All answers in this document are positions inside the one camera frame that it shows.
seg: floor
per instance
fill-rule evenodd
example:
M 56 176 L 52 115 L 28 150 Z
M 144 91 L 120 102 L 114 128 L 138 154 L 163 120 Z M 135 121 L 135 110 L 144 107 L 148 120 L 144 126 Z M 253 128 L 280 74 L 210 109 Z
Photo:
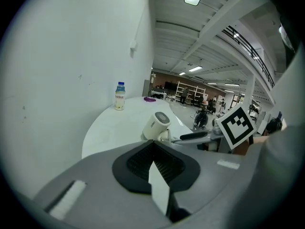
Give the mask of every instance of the floor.
M 193 130 L 194 114 L 198 107 L 191 107 L 189 105 L 182 106 L 179 102 L 170 102 L 170 107 L 173 113 L 185 124 L 188 128 Z M 208 114 L 209 120 L 206 129 L 212 129 L 212 121 L 217 118 L 215 114 Z

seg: curved white wall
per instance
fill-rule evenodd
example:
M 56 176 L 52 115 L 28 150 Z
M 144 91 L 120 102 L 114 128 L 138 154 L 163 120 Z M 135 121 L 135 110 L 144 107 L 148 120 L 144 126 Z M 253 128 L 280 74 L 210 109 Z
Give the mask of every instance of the curved white wall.
M 142 95 L 154 56 L 153 0 L 29 0 L 1 50 L 1 161 L 32 198 L 81 159 L 95 118 Z M 131 56 L 130 43 L 138 50 Z

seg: support column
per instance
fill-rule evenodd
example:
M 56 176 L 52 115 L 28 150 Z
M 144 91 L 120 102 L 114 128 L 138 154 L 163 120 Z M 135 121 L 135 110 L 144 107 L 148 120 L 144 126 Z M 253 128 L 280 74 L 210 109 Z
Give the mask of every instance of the support column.
M 251 74 L 251 75 L 248 76 L 246 92 L 245 92 L 245 95 L 244 95 L 244 101 L 243 101 L 243 105 L 242 105 L 242 108 L 245 112 L 248 111 L 249 106 L 252 103 L 254 85 L 255 85 L 255 76 L 253 74 Z

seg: shelving unit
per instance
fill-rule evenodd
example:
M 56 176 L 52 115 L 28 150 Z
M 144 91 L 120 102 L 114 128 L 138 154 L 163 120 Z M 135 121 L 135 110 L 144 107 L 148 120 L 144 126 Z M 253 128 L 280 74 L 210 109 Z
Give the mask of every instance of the shelving unit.
M 186 86 L 193 88 L 193 89 L 189 89 L 189 91 L 195 93 L 195 101 L 198 101 L 198 100 L 196 100 L 196 98 L 200 97 L 201 94 L 203 95 L 203 99 L 207 100 L 208 94 L 205 94 L 205 89 L 199 88 L 198 86 L 191 86 L 188 84 L 184 84 L 184 83 L 181 83 L 180 81 L 178 81 L 178 86 L 177 86 L 176 95 L 175 95 L 176 101 L 180 100 L 181 95 L 179 95 L 179 94 L 182 93 L 182 91 L 179 91 L 179 89 L 183 89 Z

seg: desk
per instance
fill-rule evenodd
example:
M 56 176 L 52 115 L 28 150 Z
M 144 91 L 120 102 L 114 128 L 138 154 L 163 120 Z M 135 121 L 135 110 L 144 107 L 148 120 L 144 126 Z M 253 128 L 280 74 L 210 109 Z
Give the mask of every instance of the desk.
M 143 97 L 126 99 L 124 110 L 114 109 L 114 105 L 100 114 L 89 128 L 81 157 L 117 148 L 144 140 L 142 131 L 150 116 L 155 112 L 165 113 L 171 120 L 169 129 L 172 136 L 192 133 L 172 112 L 168 102 L 156 99 L 146 102 Z
M 165 100 L 165 98 L 166 98 L 166 93 L 160 93 L 160 92 L 155 92 L 155 91 L 152 91 L 152 95 L 153 94 L 162 94 L 163 95 L 163 100 Z

